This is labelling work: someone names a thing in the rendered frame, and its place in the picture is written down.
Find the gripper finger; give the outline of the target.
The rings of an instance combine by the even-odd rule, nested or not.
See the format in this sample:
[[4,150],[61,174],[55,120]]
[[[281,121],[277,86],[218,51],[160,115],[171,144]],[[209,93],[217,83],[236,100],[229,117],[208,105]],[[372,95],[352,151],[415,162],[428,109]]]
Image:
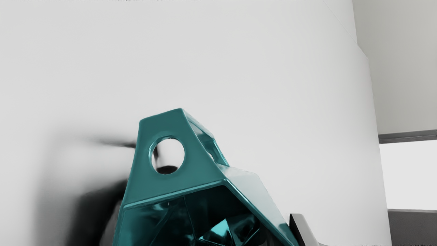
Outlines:
[[317,241],[303,214],[290,214],[289,228],[299,246],[328,246]]

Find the teal faceted mug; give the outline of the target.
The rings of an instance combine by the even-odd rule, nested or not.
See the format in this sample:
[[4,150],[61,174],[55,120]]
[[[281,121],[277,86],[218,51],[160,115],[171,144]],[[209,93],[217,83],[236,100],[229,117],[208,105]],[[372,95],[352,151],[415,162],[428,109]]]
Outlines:
[[[178,141],[184,160],[159,173],[152,154]],[[112,246],[304,246],[259,176],[230,167],[213,135],[183,109],[139,123]]]

